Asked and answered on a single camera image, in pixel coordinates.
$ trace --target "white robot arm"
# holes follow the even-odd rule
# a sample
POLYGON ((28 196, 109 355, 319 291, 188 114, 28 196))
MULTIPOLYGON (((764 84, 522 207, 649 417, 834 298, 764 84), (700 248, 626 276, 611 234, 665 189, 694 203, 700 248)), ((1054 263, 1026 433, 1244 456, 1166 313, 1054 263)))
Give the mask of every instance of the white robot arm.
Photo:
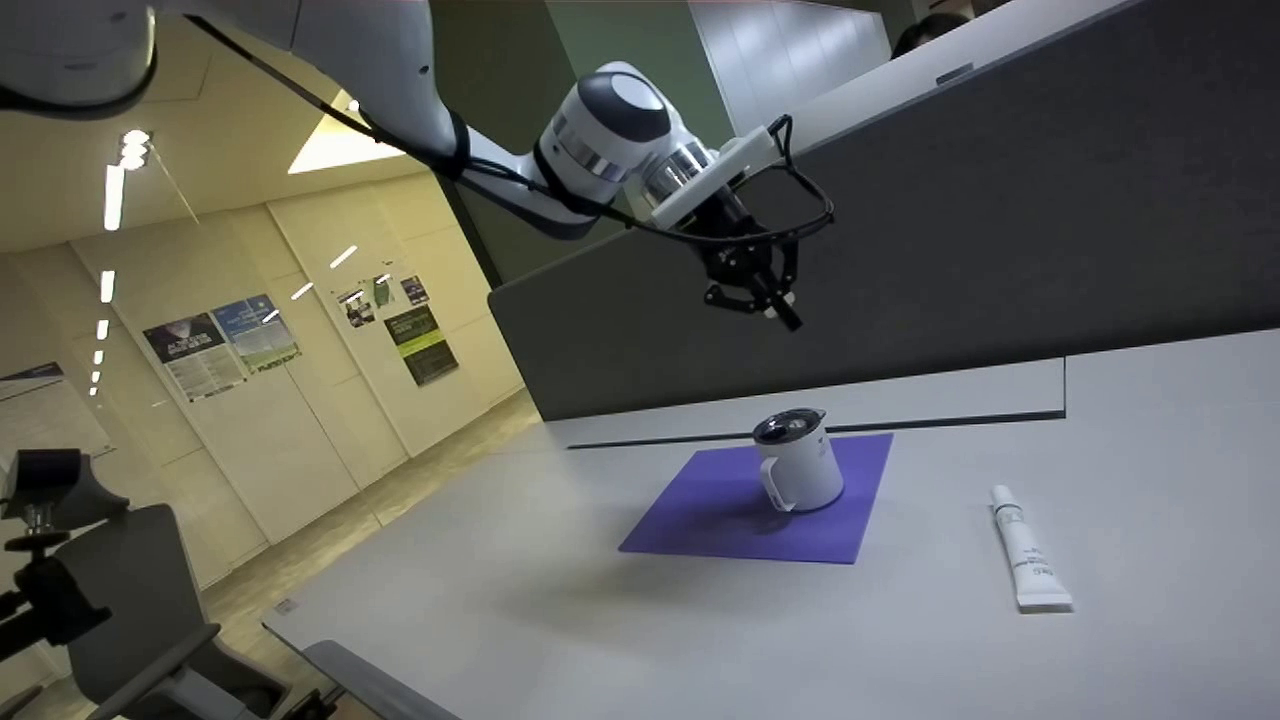
POLYGON ((377 139, 547 234, 580 234, 599 215, 620 215, 611 199, 639 180, 655 207, 649 220, 620 220, 693 242, 713 276, 709 303, 799 325, 789 298, 794 238, 833 212, 792 233, 764 233, 727 189, 742 172, 789 163, 785 124, 713 151, 643 70, 603 62, 562 97, 537 149, 514 157, 438 100, 426 0, 0 0, 0 109, 49 114, 127 109, 156 68, 156 12, 193 15, 247 59, 251 50, 221 26, 309 59, 359 100, 377 139))

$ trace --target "ceiling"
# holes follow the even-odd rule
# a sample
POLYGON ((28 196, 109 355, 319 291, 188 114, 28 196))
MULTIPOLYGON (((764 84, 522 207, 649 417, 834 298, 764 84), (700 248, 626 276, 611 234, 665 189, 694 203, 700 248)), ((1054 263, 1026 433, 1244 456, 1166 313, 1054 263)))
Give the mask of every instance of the ceiling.
MULTIPOLYGON (((259 50, 312 93, 336 97, 301 59, 259 50)), ((149 127, 163 163, 151 159, 127 176, 123 229, 188 220, 188 203, 193 212, 225 212, 421 172, 410 159, 382 159, 286 176, 316 118, 319 113, 193 25, 158 20, 158 70, 123 114, 49 118, 0 113, 0 250, 98 234, 105 163, 117 159, 127 127, 149 127)))

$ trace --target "white cup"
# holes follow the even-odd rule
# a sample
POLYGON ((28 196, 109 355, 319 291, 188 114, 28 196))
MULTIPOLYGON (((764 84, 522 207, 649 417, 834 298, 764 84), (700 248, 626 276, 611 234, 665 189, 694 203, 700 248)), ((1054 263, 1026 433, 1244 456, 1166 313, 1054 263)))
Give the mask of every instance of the white cup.
POLYGON ((845 492, 824 413, 789 407, 753 426, 759 483, 774 512, 815 512, 845 492))

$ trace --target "chair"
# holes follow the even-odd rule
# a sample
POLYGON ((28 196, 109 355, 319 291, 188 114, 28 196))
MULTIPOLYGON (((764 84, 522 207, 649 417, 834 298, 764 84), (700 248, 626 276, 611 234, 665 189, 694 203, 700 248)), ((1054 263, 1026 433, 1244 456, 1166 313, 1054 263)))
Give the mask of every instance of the chair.
POLYGON ((254 720, 280 709, 285 685, 214 645, 168 504, 86 528, 54 561, 112 613, 68 645, 95 717, 254 720))

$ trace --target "black cable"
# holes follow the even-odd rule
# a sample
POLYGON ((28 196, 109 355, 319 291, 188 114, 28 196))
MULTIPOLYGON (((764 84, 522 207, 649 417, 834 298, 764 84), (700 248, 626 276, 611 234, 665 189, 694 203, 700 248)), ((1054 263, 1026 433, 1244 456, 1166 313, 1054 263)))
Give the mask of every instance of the black cable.
MULTIPOLYGON (((214 42, 225 42, 227 50, 237 50, 241 59, 247 59, 247 62, 259 68, 265 76, 272 76, 277 84, 285 84, 291 97, 301 97, 301 100, 312 104, 316 113, 333 114, 336 124, 344 124, 344 127, 351 127, 351 132, 365 132, 365 137, 373 137, 377 145, 392 145, 392 149, 401 149, 405 157, 410 157, 410 159, 421 159, 421 163, 426 163, 426 168, 437 168, 437 163, 448 159, 448 157, 421 151, 421 149, 410 149, 410 145, 381 132, 377 124, 359 124, 354 114, 349 114, 349 113, 341 113, 341 109, 329 109, 325 97, 309 93, 302 84, 294 84, 291 76, 285 76, 280 68, 272 68, 269 59, 259 59, 251 47, 245 47, 241 38, 232 38, 227 30, 221 30, 214 25, 208 25, 204 15, 188 15, 188 20, 193 20, 204 37, 212 37, 214 42)), ((818 215, 799 220, 799 223, 778 229, 778 233, 700 234, 700 233, 678 233, 678 229, 655 229, 655 223, 649 223, 649 220, 639 220, 639 215, 626 215, 626 212, 620 212, 620 207, 611 207, 611 203, 596 203, 596 199, 587 199, 587 196, 571 196, 571 203, 577 203, 577 207, 587 207, 587 212, 596 212, 596 215, 609 215, 609 220, 617 220, 617 223, 624 223, 624 229, 639 229, 639 233, 652 233, 652 234, 665 234, 665 238, 674 238, 674 242, 693 242, 693 248, 799 242, 799 238, 815 234, 818 229, 827 229, 827 223, 834 220, 834 203, 827 199, 827 190, 818 190, 818 189, 794 168, 794 159, 792 159, 792 114, 785 114, 785 118, 770 124, 770 139, 774 139, 774 149, 778 149, 778 157, 785 157, 778 168, 785 168, 807 196, 815 196, 815 199, 824 203, 818 215)), ((502 168, 502 163, 470 159, 470 157, 467 157, 463 168, 475 172, 475 176, 522 182, 526 190, 539 190, 539 196, 551 196, 554 203, 562 203, 559 190, 551 190, 547 182, 537 182, 537 180, 526 180, 526 176, 502 168)))

